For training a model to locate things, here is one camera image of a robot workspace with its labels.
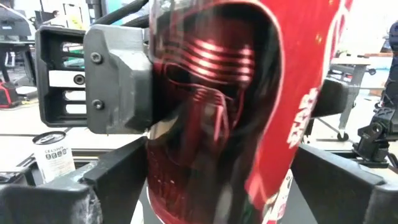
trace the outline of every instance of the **black robotic gripper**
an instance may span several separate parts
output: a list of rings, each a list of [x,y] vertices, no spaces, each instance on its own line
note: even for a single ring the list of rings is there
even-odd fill
[[[379,167],[388,166],[386,156],[394,166],[397,165],[396,157],[388,148],[389,142],[398,140],[398,22],[390,29],[389,42],[393,57],[381,107],[376,110],[370,125],[358,129],[361,140],[354,144],[355,153]]]

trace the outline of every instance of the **red can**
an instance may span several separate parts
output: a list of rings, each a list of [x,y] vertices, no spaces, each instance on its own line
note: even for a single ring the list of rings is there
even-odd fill
[[[149,198],[166,224],[264,221],[351,0],[152,1]]]

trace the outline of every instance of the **black cable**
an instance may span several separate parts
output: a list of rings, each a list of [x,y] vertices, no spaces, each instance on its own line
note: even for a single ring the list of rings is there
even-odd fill
[[[126,6],[123,6],[122,8],[97,19],[93,23],[93,25],[95,25],[95,24],[111,25],[112,23],[114,23],[120,19],[123,19],[124,17],[126,17],[132,13],[138,12],[147,3],[148,3],[148,0],[135,0]]]
[[[143,28],[143,29],[148,28],[149,27],[149,15],[144,15],[144,16],[135,18],[135,19],[123,24],[122,26],[137,27],[137,28]]]

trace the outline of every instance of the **desk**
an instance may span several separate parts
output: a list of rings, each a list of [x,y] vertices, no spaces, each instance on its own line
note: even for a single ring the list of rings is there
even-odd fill
[[[0,70],[2,72],[5,82],[10,81],[7,68],[4,64],[6,60],[5,58],[6,52],[22,52],[26,75],[32,83],[36,84],[34,61],[32,58],[32,52],[30,51],[30,46],[34,44],[35,44],[34,40],[33,41],[0,40]]]

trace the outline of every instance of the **computer monitor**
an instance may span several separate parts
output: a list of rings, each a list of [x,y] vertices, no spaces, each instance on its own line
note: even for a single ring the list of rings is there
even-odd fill
[[[35,15],[36,23],[38,26],[43,24],[43,22],[49,21],[54,18],[54,15],[51,12],[35,11]]]

